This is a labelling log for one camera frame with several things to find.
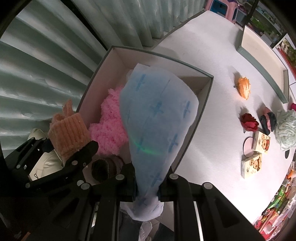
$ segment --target orange knitted sock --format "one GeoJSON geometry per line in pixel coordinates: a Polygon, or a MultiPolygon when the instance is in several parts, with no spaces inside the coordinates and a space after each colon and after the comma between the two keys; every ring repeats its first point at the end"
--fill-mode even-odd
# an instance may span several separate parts
{"type": "Polygon", "coordinates": [[[68,100],[63,106],[63,114],[53,116],[48,136],[62,158],[63,166],[74,153],[91,141],[81,115],[72,110],[72,100],[68,100]]]}

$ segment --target blue patterned cloth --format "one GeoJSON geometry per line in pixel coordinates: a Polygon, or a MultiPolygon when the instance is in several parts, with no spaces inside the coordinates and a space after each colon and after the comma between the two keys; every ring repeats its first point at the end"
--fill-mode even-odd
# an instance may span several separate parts
{"type": "Polygon", "coordinates": [[[134,220],[148,221],[163,211],[157,191],[196,118],[198,99],[171,72],[137,64],[119,102],[139,191],[135,202],[121,207],[134,220]]]}

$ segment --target pink plush toy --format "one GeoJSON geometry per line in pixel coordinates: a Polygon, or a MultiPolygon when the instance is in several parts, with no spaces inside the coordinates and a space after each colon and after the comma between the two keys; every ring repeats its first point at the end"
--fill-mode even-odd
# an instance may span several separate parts
{"type": "Polygon", "coordinates": [[[108,90],[108,97],[101,104],[100,123],[89,126],[91,139],[98,142],[97,154],[118,155],[120,147],[128,142],[119,111],[119,94],[123,86],[108,90]]]}

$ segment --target white table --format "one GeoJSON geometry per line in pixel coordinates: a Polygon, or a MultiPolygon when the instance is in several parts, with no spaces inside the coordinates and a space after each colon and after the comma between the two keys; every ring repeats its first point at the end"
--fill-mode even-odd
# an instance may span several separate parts
{"type": "MultiPolygon", "coordinates": [[[[249,112],[258,120],[265,106],[276,114],[281,108],[286,110],[287,104],[281,103],[265,78],[236,51],[234,43],[239,32],[230,21],[206,11],[167,36],[153,51],[214,76],[201,121],[176,173],[189,182],[211,182],[253,223],[279,189],[295,149],[285,159],[285,152],[271,133],[262,169],[248,179],[241,177],[243,143],[253,133],[243,132],[239,116],[249,112]],[[233,87],[239,75],[251,83],[247,101],[233,87]]],[[[165,209],[162,222],[172,228],[170,209],[165,209]]]]}

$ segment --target artificial flower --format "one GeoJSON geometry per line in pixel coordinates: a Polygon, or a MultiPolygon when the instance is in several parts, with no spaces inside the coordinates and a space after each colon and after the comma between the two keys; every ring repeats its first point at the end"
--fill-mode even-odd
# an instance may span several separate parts
{"type": "Polygon", "coordinates": [[[256,132],[258,130],[259,123],[250,113],[243,114],[240,121],[246,131],[256,132]]]}
{"type": "Polygon", "coordinates": [[[245,78],[239,78],[237,83],[237,91],[239,92],[239,95],[243,97],[244,99],[248,99],[249,95],[251,93],[251,84],[250,81],[245,78]]]}
{"type": "Polygon", "coordinates": [[[294,103],[291,104],[291,110],[295,110],[296,111],[296,104],[294,104],[294,103]]]}

